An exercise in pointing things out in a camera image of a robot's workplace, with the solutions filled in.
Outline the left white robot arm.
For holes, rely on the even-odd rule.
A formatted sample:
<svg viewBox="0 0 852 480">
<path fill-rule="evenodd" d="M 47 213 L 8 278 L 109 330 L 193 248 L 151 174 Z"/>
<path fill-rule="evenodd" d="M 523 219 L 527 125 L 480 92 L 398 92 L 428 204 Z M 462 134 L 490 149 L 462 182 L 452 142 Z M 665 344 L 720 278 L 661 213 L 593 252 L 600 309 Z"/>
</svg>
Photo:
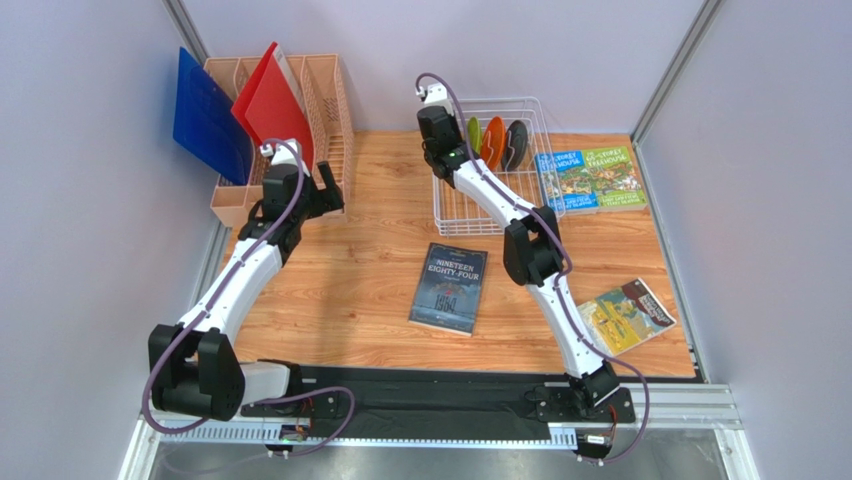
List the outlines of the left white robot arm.
<svg viewBox="0 0 852 480">
<path fill-rule="evenodd" d="M 233 343 L 259 294 L 299 244 L 303 224 L 344 206 L 329 164 L 320 162 L 318 172 L 322 188 L 290 161 L 270 166 L 263 196 L 249 211 L 225 269 L 177 323 L 151 332 L 142 406 L 157 431 L 177 434 L 207 420 L 228 421 L 246 405 L 303 397 L 297 365 L 241 362 Z"/>
</svg>

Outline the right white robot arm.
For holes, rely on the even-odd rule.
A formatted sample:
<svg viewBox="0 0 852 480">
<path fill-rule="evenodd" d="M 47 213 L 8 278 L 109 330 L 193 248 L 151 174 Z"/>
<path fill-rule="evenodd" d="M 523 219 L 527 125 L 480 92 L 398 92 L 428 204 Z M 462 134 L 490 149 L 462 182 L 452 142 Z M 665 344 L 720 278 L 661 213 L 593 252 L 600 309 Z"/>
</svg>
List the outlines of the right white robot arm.
<svg viewBox="0 0 852 480">
<path fill-rule="evenodd" d="M 582 324 L 567 285 L 567 260 L 555 214 L 524 200 L 471 153 L 443 106 L 417 112 L 424 159 L 436 178 L 473 200 L 503 229 L 503 265 L 541 309 L 563 361 L 578 409 L 597 409 L 620 388 L 607 356 Z"/>
</svg>

